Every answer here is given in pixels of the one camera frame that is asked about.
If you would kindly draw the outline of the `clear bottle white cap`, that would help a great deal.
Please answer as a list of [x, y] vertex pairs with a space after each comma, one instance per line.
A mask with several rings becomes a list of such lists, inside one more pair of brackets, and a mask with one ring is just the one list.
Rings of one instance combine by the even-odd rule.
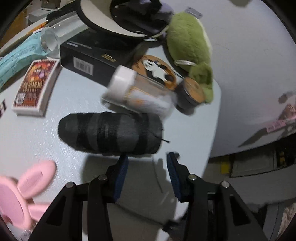
[[113, 73], [102, 99], [136, 113], [154, 113], [167, 118], [176, 104], [175, 94], [136, 71], [118, 66]]

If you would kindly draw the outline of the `clear glass bottle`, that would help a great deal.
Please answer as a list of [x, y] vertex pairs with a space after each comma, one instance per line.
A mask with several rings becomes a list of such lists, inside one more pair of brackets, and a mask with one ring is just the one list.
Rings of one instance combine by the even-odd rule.
[[41, 31], [41, 46], [47, 53], [57, 52], [60, 45], [88, 29], [79, 16], [69, 13], [51, 21]]

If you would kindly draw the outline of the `red playing card box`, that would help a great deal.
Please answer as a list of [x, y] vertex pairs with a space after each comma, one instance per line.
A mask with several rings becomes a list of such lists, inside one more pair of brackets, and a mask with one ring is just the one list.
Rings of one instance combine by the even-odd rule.
[[17, 115], [43, 116], [60, 71], [59, 59], [33, 61], [16, 93], [12, 111]]

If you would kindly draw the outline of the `teal wet wipes pack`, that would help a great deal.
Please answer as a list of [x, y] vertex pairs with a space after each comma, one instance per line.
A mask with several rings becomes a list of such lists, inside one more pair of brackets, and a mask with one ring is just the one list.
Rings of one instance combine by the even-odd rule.
[[46, 58], [47, 53], [41, 44], [41, 31], [33, 33], [16, 49], [1, 58], [1, 91], [6, 83], [35, 60]]

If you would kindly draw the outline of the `green avocado plush toy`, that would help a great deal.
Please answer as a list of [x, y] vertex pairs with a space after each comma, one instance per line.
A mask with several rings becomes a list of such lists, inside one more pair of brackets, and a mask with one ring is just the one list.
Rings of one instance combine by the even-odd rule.
[[175, 63], [202, 87], [205, 102], [211, 103], [214, 99], [212, 46], [202, 22], [186, 12], [173, 15], [166, 32], [166, 45]]

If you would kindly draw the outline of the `small round orange tin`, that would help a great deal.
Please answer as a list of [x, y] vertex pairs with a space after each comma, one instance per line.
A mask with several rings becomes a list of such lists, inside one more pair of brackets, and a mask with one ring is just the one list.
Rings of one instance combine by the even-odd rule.
[[182, 110], [194, 109], [205, 102], [203, 88], [192, 78], [184, 78], [175, 88], [177, 106]]

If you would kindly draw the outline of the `pink bunny ear mirror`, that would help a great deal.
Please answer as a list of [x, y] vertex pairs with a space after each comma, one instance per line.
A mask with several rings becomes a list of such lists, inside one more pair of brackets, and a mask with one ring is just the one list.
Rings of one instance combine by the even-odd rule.
[[16, 181], [1, 176], [1, 217], [5, 223], [29, 230], [46, 212], [49, 203], [35, 203], [39, 195], [51, 184], [56, 174], [56, 163], [51, 160], [34, 164]]

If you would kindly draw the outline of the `black cardboard box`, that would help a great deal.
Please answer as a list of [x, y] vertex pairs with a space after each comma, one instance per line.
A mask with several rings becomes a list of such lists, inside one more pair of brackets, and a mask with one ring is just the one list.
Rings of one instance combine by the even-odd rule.
[[61, 65], [107, 87], [119, 65], [130, 66], [142, 43], [88, 28], [60, 45]]

